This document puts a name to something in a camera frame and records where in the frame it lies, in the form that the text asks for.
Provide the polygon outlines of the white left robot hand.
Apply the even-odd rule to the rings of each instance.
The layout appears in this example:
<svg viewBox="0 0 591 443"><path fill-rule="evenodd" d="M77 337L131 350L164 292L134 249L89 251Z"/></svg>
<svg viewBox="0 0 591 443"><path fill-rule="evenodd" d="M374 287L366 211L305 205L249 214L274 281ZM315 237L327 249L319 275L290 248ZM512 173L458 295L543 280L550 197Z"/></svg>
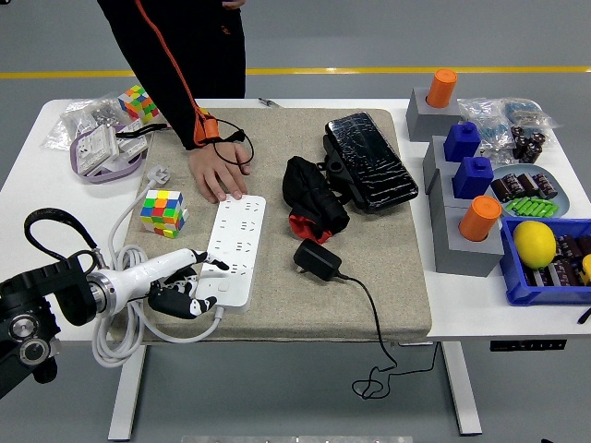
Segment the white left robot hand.
<svg viewBox="0 0 591 443"><path fill-rule="evenodd" d="M129 269L104 270L103 277L107 280L105 292L111 304L109 313L116 314L129 301L148 296L149 305L158 312L182 319L200 316L217 303L215 296L194 299L187 293L164 288L159 284L159 280L167 279L182 269L202 262L213 264L221 270L229 270L226 263L208 252L189 248L151 258Z"/></svg>

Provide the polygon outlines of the person's right hand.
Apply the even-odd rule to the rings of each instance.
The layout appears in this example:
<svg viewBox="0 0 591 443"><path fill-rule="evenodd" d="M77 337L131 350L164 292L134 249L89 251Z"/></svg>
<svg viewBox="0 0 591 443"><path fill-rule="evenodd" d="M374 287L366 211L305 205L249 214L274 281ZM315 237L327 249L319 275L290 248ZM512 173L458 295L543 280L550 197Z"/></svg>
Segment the person's right hand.
<svg viewBox="0 0 591 443"><path fill-rule="evenodd" d="M241 144L210 144L191 150L187 160L199 193L210 203L225 201L227 194L234 199L247 194L245 177L250 174L250 165L248 153Z"/></svg>

